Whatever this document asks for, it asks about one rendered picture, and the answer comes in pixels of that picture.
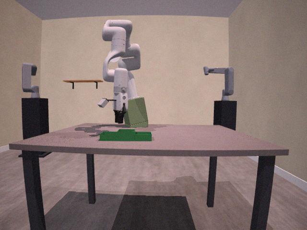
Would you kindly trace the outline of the green bin with label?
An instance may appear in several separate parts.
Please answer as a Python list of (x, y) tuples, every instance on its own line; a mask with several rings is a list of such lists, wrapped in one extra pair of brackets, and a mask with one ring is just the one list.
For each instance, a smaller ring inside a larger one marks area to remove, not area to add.
[(151, 132), (135, 132), (135, 129), (119, 129), (117, 132), (102, 132), (100, 141), (152, 141)]

